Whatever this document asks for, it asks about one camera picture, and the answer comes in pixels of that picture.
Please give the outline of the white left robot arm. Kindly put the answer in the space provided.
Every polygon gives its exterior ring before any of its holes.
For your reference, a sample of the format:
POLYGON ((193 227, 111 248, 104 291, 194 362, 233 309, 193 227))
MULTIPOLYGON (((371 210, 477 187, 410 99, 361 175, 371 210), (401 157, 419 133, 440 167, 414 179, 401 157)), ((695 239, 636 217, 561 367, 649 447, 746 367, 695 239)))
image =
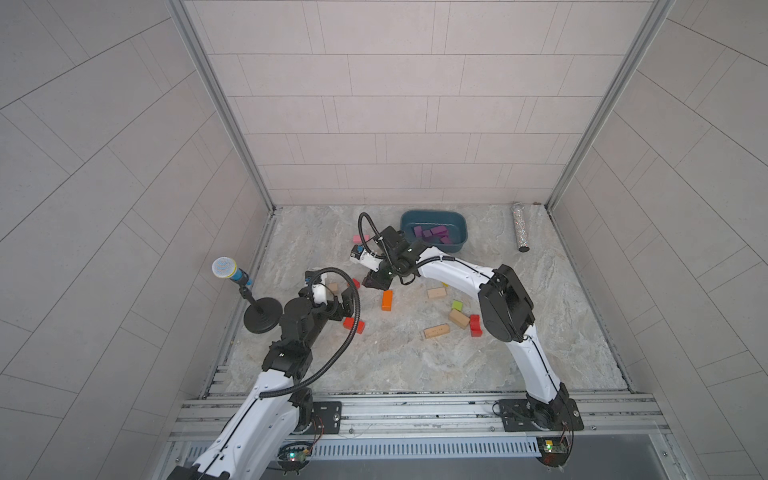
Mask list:
POLYGON ((342 299, 321 300, 317 294, 298 296, 283 305, 264 297, 252 300, 245 323, 264 333, 276 326, 279 341, 270 346, 262 372, 242 406, 211 446, 189 467, 176 466, 170 479, 258 479, 277 460, 289 435, 313 425, 309 386, 338 360, 356 334, 348 332, 339 350, 311 377, 312 345, 329 320, 360 321, 360 299, 353 288, 342 299))

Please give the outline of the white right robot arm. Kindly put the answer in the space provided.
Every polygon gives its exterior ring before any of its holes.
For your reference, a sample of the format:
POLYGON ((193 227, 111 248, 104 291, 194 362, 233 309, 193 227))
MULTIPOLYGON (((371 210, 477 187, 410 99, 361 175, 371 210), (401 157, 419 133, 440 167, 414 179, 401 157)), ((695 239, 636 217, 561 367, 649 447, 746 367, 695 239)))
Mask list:
POLYGON ((382 250, 380 254, 364 245, 356 245, 350 252, 353 261, 369 269, 364 286, 385 291, 396 277, 416 276, 477 297, 485 331, 506 345, 525 382, 523 400, 496 403, 495 413, 507 431, 584 429, 575 401, 543 352, 534 325, 534 304, 512 267, 491 269, 467 263, 420 240, 410 243, 391 227, 374 241, 382 250))

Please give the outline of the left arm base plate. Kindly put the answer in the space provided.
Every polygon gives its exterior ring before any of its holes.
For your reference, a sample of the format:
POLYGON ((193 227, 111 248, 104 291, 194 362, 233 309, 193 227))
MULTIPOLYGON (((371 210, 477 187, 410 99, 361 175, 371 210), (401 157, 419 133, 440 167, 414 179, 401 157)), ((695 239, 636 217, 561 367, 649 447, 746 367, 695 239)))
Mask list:
POLYGON ((299 421, 293 435, 335 435, 340 431, 343 404, 338 401, 314 402, 299 407, 299 421))

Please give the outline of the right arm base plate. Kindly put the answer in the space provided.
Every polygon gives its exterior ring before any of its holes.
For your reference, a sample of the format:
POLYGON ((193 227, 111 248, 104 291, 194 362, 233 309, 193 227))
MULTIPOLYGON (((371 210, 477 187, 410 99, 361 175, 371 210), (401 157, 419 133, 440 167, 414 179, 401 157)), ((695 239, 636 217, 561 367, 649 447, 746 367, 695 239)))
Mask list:
POLYGON ((492 406, 505 432, 583 431, 584 423, 571 398, 542 403, 535 399, 501 399, 492 406))

